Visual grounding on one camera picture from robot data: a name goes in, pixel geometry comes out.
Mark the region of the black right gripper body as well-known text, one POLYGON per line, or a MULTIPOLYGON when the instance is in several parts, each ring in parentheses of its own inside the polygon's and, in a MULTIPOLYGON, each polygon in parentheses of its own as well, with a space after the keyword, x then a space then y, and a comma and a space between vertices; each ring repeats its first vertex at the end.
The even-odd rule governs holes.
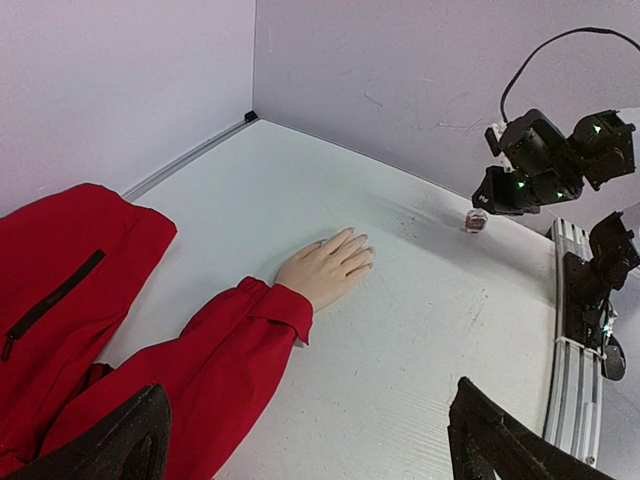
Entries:
POLYGON ((500 166, 486 168, 471 199, 474 208, 496 216, 522 216, 541 211, 541 203, 526 176, 519 171, 506 172, 500 166))

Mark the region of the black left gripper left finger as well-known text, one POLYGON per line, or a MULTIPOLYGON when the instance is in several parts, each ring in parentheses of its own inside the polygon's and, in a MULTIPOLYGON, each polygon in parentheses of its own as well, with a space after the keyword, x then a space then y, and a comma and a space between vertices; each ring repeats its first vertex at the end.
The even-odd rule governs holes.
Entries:
POLYGON ((94 427, 9 479, 162 479, 172 413, 160 385, 136 392, 94 427))

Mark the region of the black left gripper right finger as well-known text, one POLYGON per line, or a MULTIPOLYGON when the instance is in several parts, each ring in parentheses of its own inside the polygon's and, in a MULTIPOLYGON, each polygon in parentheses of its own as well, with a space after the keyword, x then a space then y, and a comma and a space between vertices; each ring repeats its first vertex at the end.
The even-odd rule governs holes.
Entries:
POLYGON ((447 432, 455 480, 608 478, 533 433, 467 377, 457 383, 447 432))

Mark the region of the clear nail polish bottle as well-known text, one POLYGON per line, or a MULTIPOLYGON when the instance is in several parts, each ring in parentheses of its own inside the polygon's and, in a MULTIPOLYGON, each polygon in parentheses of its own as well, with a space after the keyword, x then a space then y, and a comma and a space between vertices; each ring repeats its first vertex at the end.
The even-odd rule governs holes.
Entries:
POLYGON ((478 234, 488 223, 488 214, 483 209, 469 210, 465 216, 464 229, 469 234, 478 234))

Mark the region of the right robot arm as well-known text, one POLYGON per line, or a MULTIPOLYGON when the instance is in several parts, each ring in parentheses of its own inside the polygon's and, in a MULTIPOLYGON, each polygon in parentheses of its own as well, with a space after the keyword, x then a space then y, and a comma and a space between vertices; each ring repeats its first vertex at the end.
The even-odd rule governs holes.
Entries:
MULTIPOLYGON (((531 109, 508 122, 502 133, 486 130, 492 154, 508 163, 486 169, 472 204, 492 215, 521 216, 576 200, 585 185, 598 190, 611 179, 634 173, 635 130, 621 112, 607 110, 584 117, 564 136, 541 111, 531 109)), ((622 213, 614 212, 591 230, 590 260, 573 253, 563 256, 567 337, 591 349, 605 345, 610 331, 603 316, 610 294, 639 265, 634 237, 622 213)))

